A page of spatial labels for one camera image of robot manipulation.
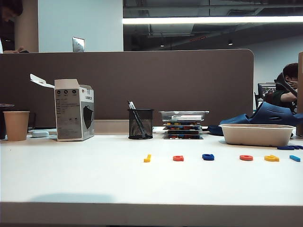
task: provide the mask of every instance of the fluorescent light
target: fluorescent light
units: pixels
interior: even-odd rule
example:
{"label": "fluorescent light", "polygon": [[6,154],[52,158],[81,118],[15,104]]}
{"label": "fluorescent light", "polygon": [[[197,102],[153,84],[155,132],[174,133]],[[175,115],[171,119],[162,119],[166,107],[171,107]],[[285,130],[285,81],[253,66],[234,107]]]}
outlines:
{"label": "fluorescent light", "polygon": [[125,25],[144,24],[228,24],[228,23],[277,23],[303,22],[303,16],[287,17],[149,17],[123,18]]}

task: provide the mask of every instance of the hand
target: hand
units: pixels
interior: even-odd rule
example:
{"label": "hand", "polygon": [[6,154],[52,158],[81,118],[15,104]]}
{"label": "hand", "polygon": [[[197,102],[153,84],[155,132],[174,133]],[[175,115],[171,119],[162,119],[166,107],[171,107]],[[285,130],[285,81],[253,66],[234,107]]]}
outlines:
{"label": "hand", "polygon": [[298,88],[298,81],[292,81],[289,80],[288,84],[293,88],[293,89],[297,89]]}
{"label": "hand", "polygon": [[23,50],[24,50],[24,47],[21,46],[15,51],[3,51],[3,53],[19,53],[20,51],[23,51]]}

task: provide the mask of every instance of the stacked trays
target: stacked trays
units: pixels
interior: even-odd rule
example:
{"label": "stacked trays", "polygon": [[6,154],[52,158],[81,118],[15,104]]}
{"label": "stacked trays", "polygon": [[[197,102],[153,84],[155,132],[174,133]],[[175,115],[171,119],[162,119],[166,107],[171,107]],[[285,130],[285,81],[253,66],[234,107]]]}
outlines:
{"label": "stacked trays", "polygon": [[164,139],[201,140],[202,126],[208,111],[160,111],[164,123]]}

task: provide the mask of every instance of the blue shoe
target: blue shoe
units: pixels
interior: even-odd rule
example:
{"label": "blue shoe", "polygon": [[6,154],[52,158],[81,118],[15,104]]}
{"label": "blue shoe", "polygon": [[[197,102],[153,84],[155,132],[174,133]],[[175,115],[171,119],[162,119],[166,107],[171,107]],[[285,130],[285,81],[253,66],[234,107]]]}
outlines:
{"label": "blue shoe", "polygon": [[303,123],[303,113],[293,114],[289,108],[263,102],[248,120],[250,124],[284,124],[297,126]]}
{"label": "blue shoe", "polygon": [[[261,103],[252,117],[246,114],[222,120],[220,124],[284,124],[296,126],[303,123],[303,113],[293,114],[289,108]],[[223,136],[220,126],[209,126],[208,130],[214,135]]]}

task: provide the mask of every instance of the black container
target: black container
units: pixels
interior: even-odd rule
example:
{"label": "black container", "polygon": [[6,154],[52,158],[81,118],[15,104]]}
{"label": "black container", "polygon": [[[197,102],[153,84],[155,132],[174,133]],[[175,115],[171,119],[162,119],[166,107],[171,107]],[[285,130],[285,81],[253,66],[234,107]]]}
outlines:
{"label": "black container", "polygon": [[13,104],[2,104],[0,103],[0,140],[5,139],[6,127],[3,111],[9,111],[13,107]]}
{"label": "black container", "polygon": [[146,140],[152,138],[152,109],[129,111],[129,139]]}

